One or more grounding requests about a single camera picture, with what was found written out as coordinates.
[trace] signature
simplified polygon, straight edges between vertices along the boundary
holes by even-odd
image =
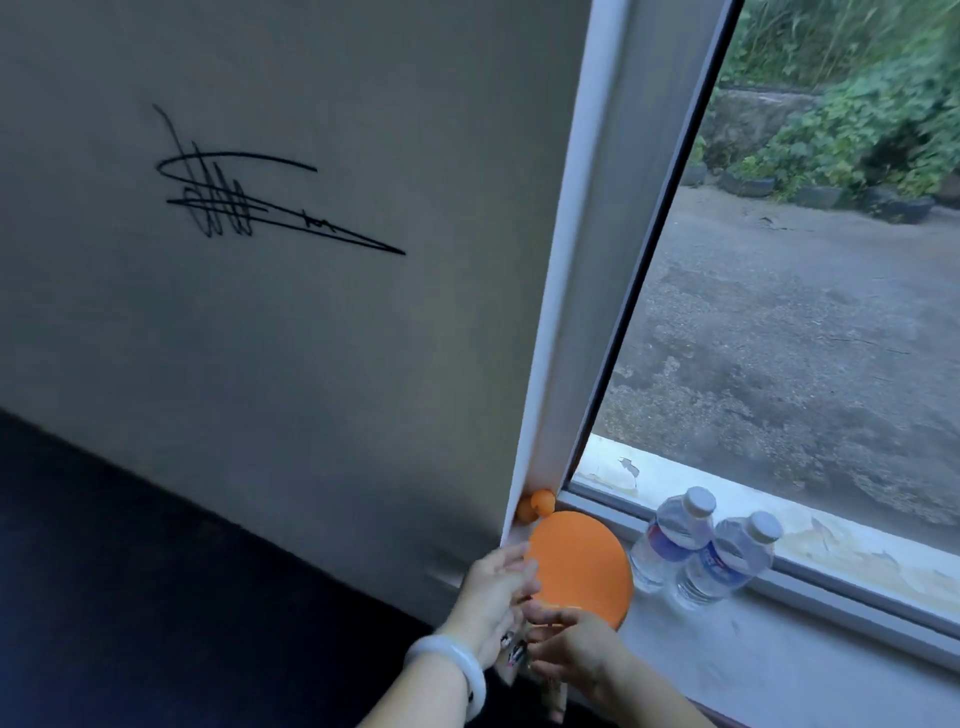
[[[359,232],[349,231],[334,225],[328,220],[313,217],[306,210],[295,210],[274,203],[268,203],[251,197],[236,179],[228,181],[220,162],[216,159],[256,159],[261,162],[284,164],[307,172],[317,173],[317,168],[309,164],[259,155],[250,152],[201,152],[196,142],[192,142],[193,152],[186,153],[180,144],[180,138],[174,129],[170,117],[154,104],[156,112],[163,117],[170,135],[180,154],[163,159],[156,164],[156,170],[168,180],[183,183],[182,197],[167,200],[168,205],[186,207],[190,216],[207,237],[224,234],[224,219],[238,235],[253,235],[253,223],[273,225],[278,228],[308,232],[311,235],[340,240],[351,245],[373,248],[384,253],[407,255],[400,248],[381,243]]]

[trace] white bottle cap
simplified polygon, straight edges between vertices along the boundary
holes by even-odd
[[[754,511],[747,519],[747,533],[761,544],[772,544],[783,535],[777,517],[766,511]]]
[[[695,485],[684,494],[684,508],[687,513],[698,519],[704,519],[716,510],[717,499],[706,488]]]

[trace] person's right hand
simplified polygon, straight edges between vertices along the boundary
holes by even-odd
[[[633,657],[610,626],[580,609],[547,609],[531,601],[523,615],[532,627],[527,634],[530,669],[569,683],[598,708],[614,715],[617,683],[631,670]]]

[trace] window glass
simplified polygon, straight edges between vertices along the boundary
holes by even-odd
[[[747,2],[594,434],[960,554],[960,3]]]

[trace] hand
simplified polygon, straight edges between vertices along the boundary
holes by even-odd
[[[472,650],[483,669],[493,665],[504,636],[522,624],[520,600],[540,590],[537,562],[523,560],[528,547],[506,546],[474,562],[450,616],[437,630]]]
[[[523,614],[535,626],[527,634],[530,669],[569,683],[608,715],[616,716],[619,678],[633,657],[611,627],[580,609],[546,609],[531,601]]]

